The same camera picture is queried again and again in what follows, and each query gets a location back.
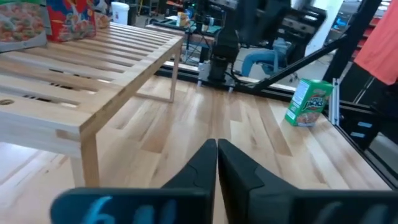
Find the floor board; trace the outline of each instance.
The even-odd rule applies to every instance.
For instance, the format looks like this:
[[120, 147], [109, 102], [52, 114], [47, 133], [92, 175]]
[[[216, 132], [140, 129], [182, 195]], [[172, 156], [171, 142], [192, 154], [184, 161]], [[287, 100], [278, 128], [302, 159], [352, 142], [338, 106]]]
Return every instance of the floor board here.
[[[145, 91], [164, 93], [169, 79]], [[321, 117], [314, 128], [284, 120], [286, 103], [178, 82], [174, 104], [132, 98], [97, 135], [101, 183], [160, 187], [208, 138], [226, 138], [301, 189], [388, 189]], [[49, 223], [53, 198], [72, 188], [63, 155], [0, 142], [0, 223]], [[217, 185], [214, 223], [226, 223]]]

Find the box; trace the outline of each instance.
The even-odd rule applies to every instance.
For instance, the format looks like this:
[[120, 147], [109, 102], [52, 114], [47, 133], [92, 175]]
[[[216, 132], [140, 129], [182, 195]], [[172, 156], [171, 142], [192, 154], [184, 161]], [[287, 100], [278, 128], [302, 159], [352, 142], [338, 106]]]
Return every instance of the box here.
[[301, 79], [285, 119], [293, 126], [314, 126], [332, 91], [333, 85], [328, 82]]
[[112, 0], [94, 0], [95, 26], [98, 29], [108, 28], [112, 21]]
[[0, 52], [46, 43], [40, 0], [0, 0]]
[[190, 25], [189, 17], [184, 12], [178, 12], [176, 26], [178, 27], [188, 27]]
[[93, 0], [47, 0], [47, 38], [63, 42], [96, 34]]

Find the wire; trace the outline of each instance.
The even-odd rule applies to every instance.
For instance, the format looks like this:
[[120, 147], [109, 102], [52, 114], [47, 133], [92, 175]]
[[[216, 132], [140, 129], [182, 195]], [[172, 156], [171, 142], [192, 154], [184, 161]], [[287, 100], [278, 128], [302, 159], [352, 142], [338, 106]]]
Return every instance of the wire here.
[[197, 50], [198, 46], [199, 46], [199, 44], [197, 44], [196, 47], [191, 51], [190, 55], [185, 59], [184, 63], [186, 63], [192, 57], [192, 54], [194, 53], [194, 51]]
[[[193, 24], [191, 25], [191, 27], [193, 27], [195, 24], [197, 25], [198, 23], [197, 23], [196, 21], [193, 21]], [[198, 28], [197, 28], [197, 31], [198, 31], [198, 33], [201, 35], [201, 40], [200, 40], [200, 42], [202, 42], [203, 40], [205, 40], [207, 47], [208, 47], [209, 49], [211, 49], [211, 46], [210, 46], [210, 44], [207, 42], [207, 39], [206, 39], [205, 35], [201, 32], [201, 30], [198, 30]]]
[[189, 45], [190, 48], [194, 48], [194, 49], [193, 49], [194, 51], [200, 53], [200, 50], [197, 49], [197, 48], [195, 48], [196, 46], [197, 46], [197, 44], [190, 44], [190, 45]]
[[138, 9], [138, 16], [141, 14], [141, 9], [142, 9], [143, 3], [144, 3], [144, 0], [141, 0], [141, 3], [139, 5], [139, 9]]
[[226, 12], [222, 12], [223, 13], [223, 27], [225, 26], [225, 20], [226, 20]]
[[248, 82], [245, 82], [245, 81], [242, 81], [242, 80], [240, 80], [235, 74], [234, 74], [234, 62], [232, 63], [232, 65], [231, 65], [231, 73], [228, 73], [228, 72], [225, 72], [224, 74], [225, 75], [227, 75], [227, 76], [229, 76], [229, 77], [231, 77], [234, 81], [235, 81], [235, 84], [237, 84], [237, 85], [241, 85], [241, 86], [246, 86], [246, 87], [250, 87], [250, 86], [256, 86], [257, 84], [259, 84], [259, 82], [257, 82], [257, 83], [248, 83]]

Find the table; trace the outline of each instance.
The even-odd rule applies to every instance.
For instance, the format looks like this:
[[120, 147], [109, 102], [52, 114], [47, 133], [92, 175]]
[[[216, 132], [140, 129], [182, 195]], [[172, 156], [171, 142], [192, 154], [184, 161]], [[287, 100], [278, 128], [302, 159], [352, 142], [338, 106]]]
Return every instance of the table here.
[[133, 95], [173, 102], [137, 90], [183, 39], [111, 24], [93, 39], [48, 43], [0, 54], [0, 142], [71, 157], [76, 186], [99, 187], [96, 133]]

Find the person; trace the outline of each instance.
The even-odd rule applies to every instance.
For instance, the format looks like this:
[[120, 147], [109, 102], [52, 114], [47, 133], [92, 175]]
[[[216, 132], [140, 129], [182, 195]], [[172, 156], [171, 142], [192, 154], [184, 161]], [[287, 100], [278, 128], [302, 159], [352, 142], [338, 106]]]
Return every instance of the person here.
[[264, 64], [270, 65], [269, 70], [265, 72], [272, 73], [274, 72], [275, 66], [275, 58], [277, 57], [277, 67], [286, 66], [286, 53], [289, 47], [289, 44], [283, 39], [278, 38], [274, 41], [273, 50], [271, 49], [260, 49], [255, 50], [248, 54], [242, 64], [241, 75], [244, 77], [248, 77], [250, 71], [255, 63], [262, 62]]
[[354, 62], [386, 85], [398, 80], [398, 1], [392, 1]]

